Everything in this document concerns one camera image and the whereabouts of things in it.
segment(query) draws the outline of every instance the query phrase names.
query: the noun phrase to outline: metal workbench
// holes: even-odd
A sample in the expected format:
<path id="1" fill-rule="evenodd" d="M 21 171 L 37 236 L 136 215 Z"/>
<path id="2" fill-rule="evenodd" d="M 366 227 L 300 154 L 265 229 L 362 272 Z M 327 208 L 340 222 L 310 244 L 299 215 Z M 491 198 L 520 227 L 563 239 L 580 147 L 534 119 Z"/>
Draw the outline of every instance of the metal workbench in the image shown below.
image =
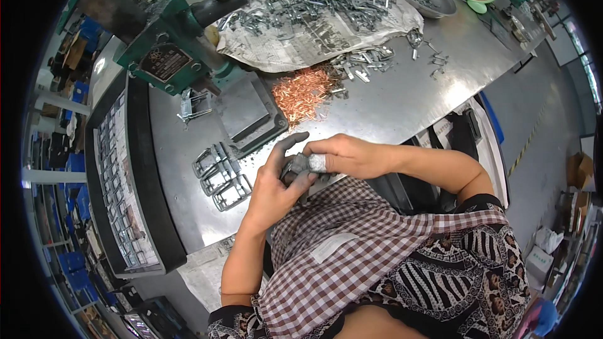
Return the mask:
<path id="1" fill-rule="evenodd" d="M 392 39 L 386 45 L 396 52 L 393 67 L 385 73 L 374 73 L 370 83 L 346 80 L 350 98 L 335 99 L 327 119 L 303 122 L 296 130 L 309 131 L 309 140 L 344 132 L 376 143 L 400 144 L 477 94 L 545 39 L 538 24 L 517 14 L 532 41 L 523 49 L 511 36 L 507 49 L 466 3 L 456 0 L 456 5 L 458 13 L 453 17 L 425 19 L 425 38 L 443 55 L 450 56 L 445 74 L 438 74 L 437 80 L 429 77 L 437 66 L 431 64 L 433 51 L 426 44 L 419 49 L 419 59 L 413 61 L 406 38 Z M 106 83 L 112 79 L 106 74 L 116 73 L 114 63 L 109 61 L 118 43 L 112 39 L 99 56 L 106 55 L 110 66 L 94 71 L 93 91 L 103 90 L 94 82 Z M 275 81 L 272 76 L 265 78 L 268 83 Z M 151 128 L 163 192 L 185 251 L 193 253 L 237 232 L 248 200 L 221 213 L 201 190 L 191 162 L 206 147 L 223 140 L 220 118 L 212 112 L 185 125 L 176 116 L 180 101 L 180 96 L 149 89 Z M 242 172 L 251 183 L 274 143 L 240 160 Z M 298 145 L 291 152 L 301 152 L 302 147 Z"/>

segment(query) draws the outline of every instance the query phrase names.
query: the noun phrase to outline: label sticker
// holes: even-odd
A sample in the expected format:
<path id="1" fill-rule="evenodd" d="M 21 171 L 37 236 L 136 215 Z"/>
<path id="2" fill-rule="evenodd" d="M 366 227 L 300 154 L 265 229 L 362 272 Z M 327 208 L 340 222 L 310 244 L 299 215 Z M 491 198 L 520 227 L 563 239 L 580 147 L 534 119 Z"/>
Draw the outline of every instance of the label sticker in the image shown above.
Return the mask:
<path id="1" fill-rule="evenodd" d="M 339 246 L 344 243 L 350 241 L 351 239 L 358 238 L 357 234 L 352 233 L 340 233 L 328 237 L 323 241 L 316 249 L 314 249 L 310 255 L 318 262 L 322 263 L 325 259 L 330 257 L 335 251 L 339 248 Z"/>

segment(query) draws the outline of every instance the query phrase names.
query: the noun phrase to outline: checkered shirt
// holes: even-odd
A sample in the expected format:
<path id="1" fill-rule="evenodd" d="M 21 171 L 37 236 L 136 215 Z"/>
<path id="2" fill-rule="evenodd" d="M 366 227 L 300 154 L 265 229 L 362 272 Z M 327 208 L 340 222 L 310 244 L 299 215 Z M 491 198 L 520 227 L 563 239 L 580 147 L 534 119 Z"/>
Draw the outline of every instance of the checkered shirt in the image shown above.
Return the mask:
<path id="1" fill-rule="evenodd" d="M 508 225 L 504 212 L 401 216 L 364 181 L 346 177 L 297 205 L 273 233 L 275 273 L 256 301 L 273 338 L 303 337 L 345 308 L 426 239 L 484 224 Z M 355 234 L 322 263 L 311 252 L 324 240 Z"/>

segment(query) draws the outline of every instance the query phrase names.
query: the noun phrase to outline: floor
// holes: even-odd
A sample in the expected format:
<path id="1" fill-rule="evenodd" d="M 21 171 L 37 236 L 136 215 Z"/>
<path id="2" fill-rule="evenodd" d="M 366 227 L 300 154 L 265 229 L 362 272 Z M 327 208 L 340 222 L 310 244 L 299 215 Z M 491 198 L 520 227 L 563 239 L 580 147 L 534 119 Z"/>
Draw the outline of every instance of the floor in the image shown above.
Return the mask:
<path id="1" fill-rule="evenodd" d="M 536 52 L 538 57 L 519 73 L 509 71 L 484 90 L 505 137 L 501 148 L 508 169 L 542 111 L 538 128 L 509 178 L 507 216 L 523 248 L 540 224 L 552 224 L 555 199 L 565 186 L 565 160 L 579 150 L 580 111 L 573 83 L 557 67 L 546 42 Z M 207 329 L 209 313 L 177 272 L 135 279 L 133 284 L 145 299 L 166 296 L 193 332 Z"/>

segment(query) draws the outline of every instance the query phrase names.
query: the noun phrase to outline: white bag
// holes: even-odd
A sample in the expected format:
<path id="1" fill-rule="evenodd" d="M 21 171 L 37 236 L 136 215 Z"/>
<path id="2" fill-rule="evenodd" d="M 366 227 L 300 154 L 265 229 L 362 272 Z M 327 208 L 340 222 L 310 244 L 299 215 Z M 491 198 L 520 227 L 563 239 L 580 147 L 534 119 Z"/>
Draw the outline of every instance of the white bag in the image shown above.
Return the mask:
<path id="1" fill-rule="evenodd" d="M 534 244 L 550 255 L 562 243 L 562 240 L 563 233 L 557 234 L 549 228 L 542 227 L 536 232 Z"/>

